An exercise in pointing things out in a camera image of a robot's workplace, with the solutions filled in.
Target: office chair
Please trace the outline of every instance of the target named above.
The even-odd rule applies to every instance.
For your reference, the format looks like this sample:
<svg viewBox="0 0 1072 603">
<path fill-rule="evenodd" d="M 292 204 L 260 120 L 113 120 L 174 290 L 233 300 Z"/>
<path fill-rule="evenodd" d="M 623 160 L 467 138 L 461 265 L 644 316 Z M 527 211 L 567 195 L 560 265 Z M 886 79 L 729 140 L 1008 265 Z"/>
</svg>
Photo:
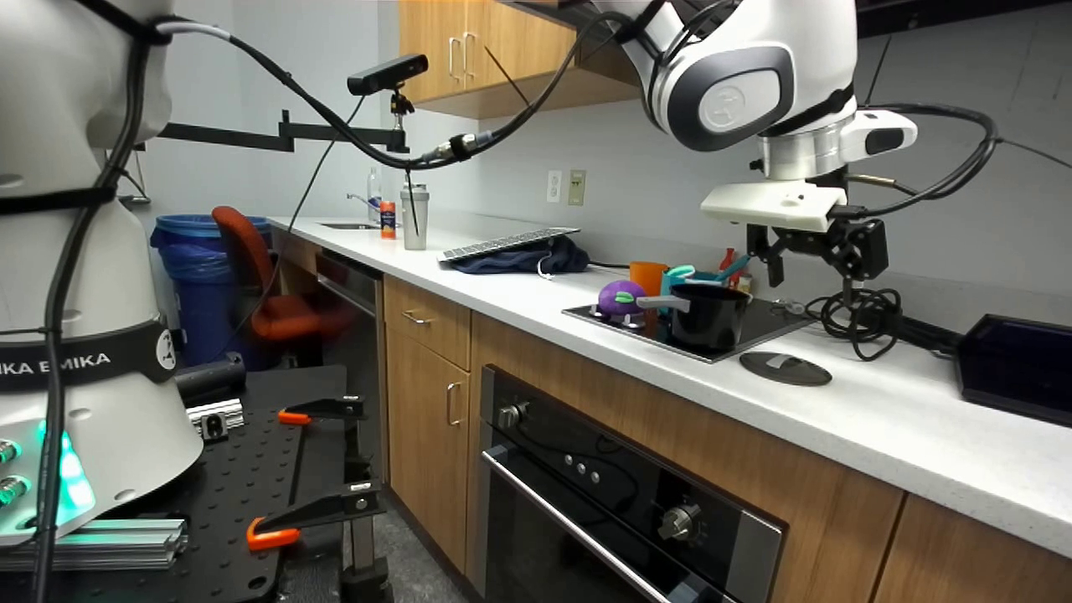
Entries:
<svg viewBox="0 0 1072 603">
<path fill-rule="evenodd" d="M 221 226 L 233 272 L 233 322 L 240 333 L 268 358 L 317 364 L 320 345 L 352 328 L 355 312 L 336 293 L 286 293 L 271 266 L 266 234 L 229 204 L 212 211 Z"/>
</svg>

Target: white countertop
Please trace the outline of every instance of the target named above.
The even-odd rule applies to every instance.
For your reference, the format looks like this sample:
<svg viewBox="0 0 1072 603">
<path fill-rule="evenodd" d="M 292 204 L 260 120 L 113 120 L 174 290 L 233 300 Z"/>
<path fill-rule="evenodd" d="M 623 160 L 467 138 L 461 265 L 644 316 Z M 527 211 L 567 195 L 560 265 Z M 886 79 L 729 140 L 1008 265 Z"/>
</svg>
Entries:
<svg viewBox="0 0 1072 603">
<path fill-rule="evenodd" d="M 849 341 L 800 328 L 752 347 L 809 358 L 835 383 L 778 386 L 735 356 L 702 362 L 563 316 L 588 303 L 615 272 L 458 275 L 438 266 L 438 251 L 467 236 L 438 234 L 431 251 L 402 251 L 374 230 L 317 221 L 299 221 L 294 234 L 1072 560 L 1072 427 L 960 400 L 951 364 L 916 345 L 856 362 Z"/>
</svg>

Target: trash can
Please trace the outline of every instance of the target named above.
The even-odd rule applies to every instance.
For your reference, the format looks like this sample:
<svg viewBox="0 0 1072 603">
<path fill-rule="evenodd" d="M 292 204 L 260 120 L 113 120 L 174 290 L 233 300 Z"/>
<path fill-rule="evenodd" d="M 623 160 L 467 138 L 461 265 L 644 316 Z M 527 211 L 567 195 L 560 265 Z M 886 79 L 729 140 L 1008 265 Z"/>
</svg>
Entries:
<svg viewBox="0 0 1072 603">
<path fill-rule="evenodd" d="M 237 352 L 247 369 L 266 364 L 233 324 L 233 272 L 212 213 L 160 213 L 151 234 L 176 290 L 185 364 L 221 362 Z"/>
</svg>

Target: cabinet drawer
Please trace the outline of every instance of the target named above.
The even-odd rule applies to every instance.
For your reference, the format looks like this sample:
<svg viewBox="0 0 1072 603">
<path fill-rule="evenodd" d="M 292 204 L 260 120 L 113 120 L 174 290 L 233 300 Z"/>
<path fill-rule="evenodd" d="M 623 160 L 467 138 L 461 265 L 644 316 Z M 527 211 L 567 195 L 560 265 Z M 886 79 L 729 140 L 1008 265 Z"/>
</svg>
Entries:
<svg viewBox="0 0 1072 603">
<path fill-rule="evenodd" d="M 428 293 L 416 285 L 387 279 L 385 318 L 393 328 L 412 333 L 417 345 L 447 356 L 458 369 L 468 369 L 468 312 Z"/>
</svg>

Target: black case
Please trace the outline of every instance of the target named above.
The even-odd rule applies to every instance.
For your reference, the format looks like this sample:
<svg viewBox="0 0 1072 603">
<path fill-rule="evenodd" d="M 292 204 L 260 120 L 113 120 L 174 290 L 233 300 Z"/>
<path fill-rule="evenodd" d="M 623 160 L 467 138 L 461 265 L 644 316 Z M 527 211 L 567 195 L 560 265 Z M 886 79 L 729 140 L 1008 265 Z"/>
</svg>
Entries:
<svg viewBox="0 0 1072 603">
<path fill-rule="evenodd" d="M 1072 328 L 985 316 L 959 345 L 960 394 L 1072 424 Z"/>
</svg>

